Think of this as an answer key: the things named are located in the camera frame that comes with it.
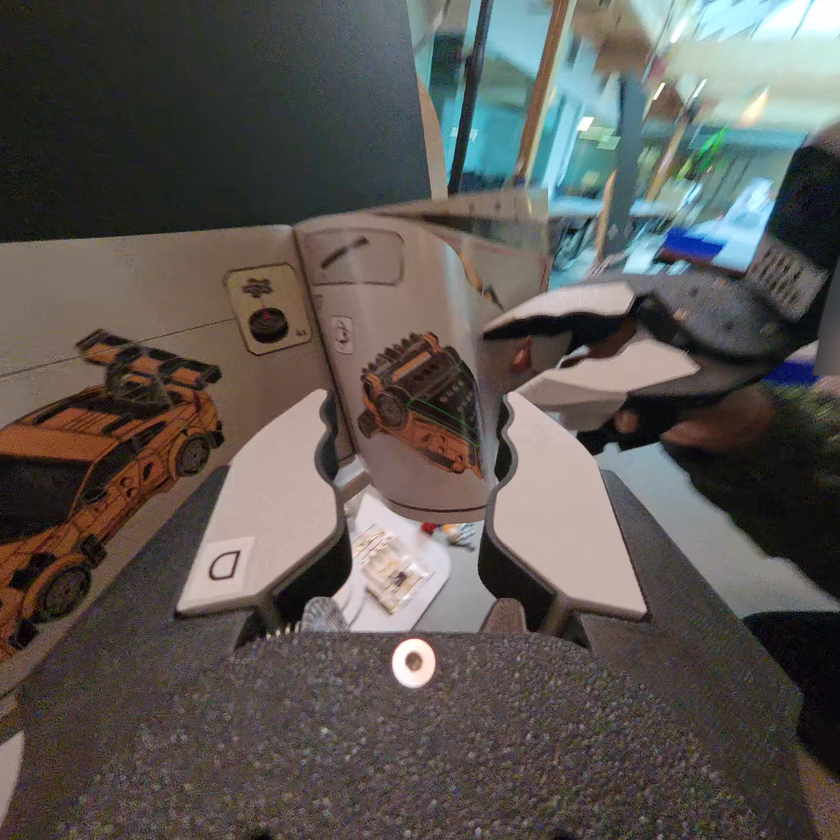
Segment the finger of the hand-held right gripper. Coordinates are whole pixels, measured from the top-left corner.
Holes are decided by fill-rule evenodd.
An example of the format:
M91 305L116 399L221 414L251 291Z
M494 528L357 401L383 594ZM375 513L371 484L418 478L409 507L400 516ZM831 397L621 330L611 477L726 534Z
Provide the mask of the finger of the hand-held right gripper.
M662 385L699 371L687 353L653 339L642 339L603 359L559 365L535 375L518 393L547 413L557 413L567 430L602 427L633 392Z
M482 330L486 341L608 335L634 308L625 281L581 283L539 294L503 312Z

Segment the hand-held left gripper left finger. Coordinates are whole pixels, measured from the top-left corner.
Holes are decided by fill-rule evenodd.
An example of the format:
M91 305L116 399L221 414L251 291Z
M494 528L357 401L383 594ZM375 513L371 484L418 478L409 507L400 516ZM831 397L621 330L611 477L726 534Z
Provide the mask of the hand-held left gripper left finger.
M318 389L253 436L231 460L176 614L250 610L267 631L299 623L352 570L333 395Z

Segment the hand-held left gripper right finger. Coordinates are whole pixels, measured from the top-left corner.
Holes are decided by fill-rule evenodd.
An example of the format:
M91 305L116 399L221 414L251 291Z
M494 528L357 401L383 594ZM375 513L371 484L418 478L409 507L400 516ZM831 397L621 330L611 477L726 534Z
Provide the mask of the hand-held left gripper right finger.
M574 616L643 621L648 605L594 457L517 393L502 400L498 438L478 557L489 593L518 603L534 633L561 634Z

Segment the lego sticker sheet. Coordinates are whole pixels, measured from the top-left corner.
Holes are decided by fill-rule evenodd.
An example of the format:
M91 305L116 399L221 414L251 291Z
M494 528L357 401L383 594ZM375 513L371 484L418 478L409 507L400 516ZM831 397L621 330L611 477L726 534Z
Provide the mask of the lego sticker sheet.
M382 526L357 534L351 548L366 592L390 615L407 606L434 576L425 560L409 553L397 535Z

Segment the lego instruction booklet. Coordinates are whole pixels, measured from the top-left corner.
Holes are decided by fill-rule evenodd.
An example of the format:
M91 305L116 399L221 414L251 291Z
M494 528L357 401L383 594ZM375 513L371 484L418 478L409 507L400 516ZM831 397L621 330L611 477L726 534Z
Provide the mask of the lego instruction booklet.
M2 245L2 698L205 478L310 393L394 513L481 522L548 201L501 190L267 224ZM174 560L123 600L176 614Z

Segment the pile of small lego parts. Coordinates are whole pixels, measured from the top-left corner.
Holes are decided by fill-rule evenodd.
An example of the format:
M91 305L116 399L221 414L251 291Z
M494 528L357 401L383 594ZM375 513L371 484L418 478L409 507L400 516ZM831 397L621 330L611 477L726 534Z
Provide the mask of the pile of small lego parts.
M421 524L421 532L452 548L473 551L478 547L479 534L475 523L424 522Z

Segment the black pole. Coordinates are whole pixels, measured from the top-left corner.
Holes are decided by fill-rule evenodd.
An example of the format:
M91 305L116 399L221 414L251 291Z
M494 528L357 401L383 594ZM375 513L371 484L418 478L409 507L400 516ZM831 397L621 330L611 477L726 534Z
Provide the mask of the black pole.
M460 192L469 141L480 88L480 81L485 63L487 38L493 1L481 1L476 21L475 37L469 56L465 59L465 90L458 122L455 151L448 180L450 196Z

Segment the dark partition panel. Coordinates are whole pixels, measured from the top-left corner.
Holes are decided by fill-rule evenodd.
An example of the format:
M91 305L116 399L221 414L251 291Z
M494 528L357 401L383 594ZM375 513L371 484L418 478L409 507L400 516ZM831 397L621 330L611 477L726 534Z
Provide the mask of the dark partition panel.
M405 2L1 3L2 242L431 196Z

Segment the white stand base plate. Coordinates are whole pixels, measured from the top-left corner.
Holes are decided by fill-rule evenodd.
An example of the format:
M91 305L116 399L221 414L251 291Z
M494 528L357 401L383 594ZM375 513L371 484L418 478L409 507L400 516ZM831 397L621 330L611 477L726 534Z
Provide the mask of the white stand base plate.
M396 634L411 630L448 581L451 561L447 550L440 542L422 533L419 523L396 515L383 503L371 488L359 459L339 470L335 485L344 503L351 541L371 526L382 526L397 535L409 553L425 560L434 569L434 576L408 605L390 615L366 592L352 554L350 577L332 596L333 601L354 632Z

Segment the wooden post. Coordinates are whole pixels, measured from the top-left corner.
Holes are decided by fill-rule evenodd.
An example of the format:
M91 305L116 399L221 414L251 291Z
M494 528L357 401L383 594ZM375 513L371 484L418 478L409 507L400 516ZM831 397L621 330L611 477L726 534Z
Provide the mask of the wooden post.
M552 2L549 26L543 42L538 73L532 87L521 132L518 158L513 171L513 182L517 186L527 186L531 181L550 95L558 65L564 56L575 7L575 1Z

